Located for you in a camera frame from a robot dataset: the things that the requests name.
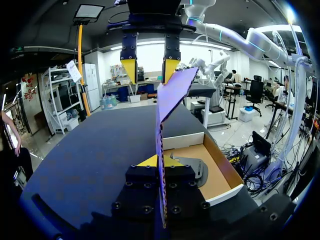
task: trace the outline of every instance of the floor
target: floor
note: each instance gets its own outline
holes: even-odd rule
[[[187,98],[187,108],[190,109],[191,102],[195,102],[197,100],[204,100],[204,98],[199,97],[198,99],[195,98]],[[140,107],[140,106],[149,106],[149,105],[155,105],[153,99],[148,100],[142,100],[140,102],[136,103],[130,103],[130,102],[122,102],[119,103],[116,107],[113,109],[107,110],[112,111],[116,109],[123,109],[123,108],[132,108],[132,107]],[[249,103],[247,103],[245,96],[237,96],[236,97],[236,104],[234,108],[234,117],[238,117],[239,115],[239,108],[242,108],[244,106],[247,106]],[[252,138],[250,136],[252,135],[253,131],[256,131],[259,133],[262,137],[267,135],[268,129],[264,126],[269,122],[269,120],[272,118],[273,112],[271,107],[265,108],[267,104],[270,104],[269,101],[264,100],[262,104],[260,104],[258,107],[261,110],[262,117],[259,116],[258,113],[255,114],[253,119],[248,122],[243,122],[241,120],[232,120],[230,122],[230,125],[220,125],[220,126],[214,126],[209,127],[208,131],[212,135],[212,137],[216,140],[218,146],[223,148],[231,148],[242,146],[249,141],[252,141]],[[221,103],[222,108],[227,109],[228,103],[224,100]],[[100,108],[95,110],[93,114],[96,112],[101,111]],[[284,131],[286,132],[289,128],[289,121],[287,121],[286,126],[284,127]],[[274,141],[274,135],[275,133],[272,131],[269,137],[270,141]],[[280,150],[283,148],[284,143],[287,139],[287,135],[284,136],[282,140],[279,141],[279,143],[276,145],[276,152],[280,152]],[[32,167],[35,171],[41,161],[46,157],[46,155],[60,142],[60,140],[64,137],[62,134],[55,134],[54,136],[50,136],[48,131],[43,128],[40,131],[38,131],[34,136],[30,136],[28,134],[24,134],[22,136],[22,145],[29,149],[31,154],[31,160],[32,160]],[[300,138],[299,136],[296,137],[294,144],[296,145],[299,142]],[[303,153],[304,146],[303,144],[306,144],[304,141],[302,142],[302,147],[300,149],[300,152],[298,154],[298,158],[300,159],[300,156]],[[297,162],[294,159],[294,150],[295,153],[297,152],[299,144],[297,144],[288,154],[287,156],[287,162],[289,165],[293,163],[293,167],[295,166],[295,163]]]

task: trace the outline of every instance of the ceiling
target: ceiling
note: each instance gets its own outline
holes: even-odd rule
[[[62,0],[46,0],[39,6],[36,13],[16,40],[18,46],[50,46],[73,50],[77,46],[77,27],[73,26],[73,16],[79,4],[94,4],[110,7],[114,0],[69,0],[63,5]],[[96,23],[83,28],[82,51],[103,48],[121,42],[120,30],[107,33],[108,19],[120,12],[128,11],[127,5],[108,9],[100,15]],[[113,22],[126,20],[128,13],[112,18]],[[244,38],[249,28],[258,28],[274,24],[285,24],[286,20],[270,0],[217,0],[216,4],[207,9],[205,23],[214,23],[230,28]],[[291,34],[283,34],[284,42],[289,49],[295,49]],[[182,38],[194,39],[197,34],[183,32]],[[142,33],[140,39],[162,37],[157,33]],[[304,42],[302,34],[298,36]],[[308,54],[305,44],[301,44],[304,54]]]

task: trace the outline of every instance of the person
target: person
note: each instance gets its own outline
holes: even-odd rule
[[[9,143],[5,135],[5,124],[9,125],[13,134],[17,139],[15,149],[10,149]],[[22,167],[25,173],[26,181],[32,176],[33,169],[29,151],[21,147],[21,138],[14,122],[1,111],[0,116],[0,159],[1,159],[1,182],[4,185],[4,192],[8,199],[15,200],[14,193],[14,174],[18,167]]]
[[[284,81],[284,86],[280,86],[279,84],[277,84],[272,92],[273,96],[276,98],[277,97],[277,102],[280,103],[285,103],[286,105],[291,105],[294,104],[295,102],[295,98],[293,93],[291,92],[291,90],[289,91],[289,77],[286,75],[283,78]],[[278,125],[281,123],[281,121],[284,119],[285,117],[285,112],[284,111],[278,111],[277,112],[277,116],[274,118],[273,121],[273,125],[272,127],[276,126],[278,127]],[[272,118],[270,119],[270,121],[265,124],[264,126],[266,128],[270,128],[272,122]]]
[[[241,75],[239,73],[237,73],[236,70],[232,70],[232,77],[231,77],[231,81],[235,82],[235,83],[241,83]]]

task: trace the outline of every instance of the dark blue tabletop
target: dark blue tabletop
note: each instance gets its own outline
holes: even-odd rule
[[[155,116],[155,105],[93,114],[46,156],[27,183],[20,205],[48,236],[59,230],[35,205],[35,194],[77,229],[91,222],[92,212],[111,216],[111,204],[125,183],[128,166],[155,154]],[[164,123],[163,137],[199,132],[207,130],[180,104]],[[234,221],[256,208],[243,190],[213,207],[212,217],[229,216]]]

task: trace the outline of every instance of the cardboard box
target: cardboard box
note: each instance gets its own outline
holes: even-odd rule
[[[142,100],[148,100],[148,93],[144,93],[140,95],[140,99]]]
[[[244,182],[219,147],[204,132],[163,138],[164,154],[201,159],[208,166],[208,178],[200,187],[210,206],[234,197]]]

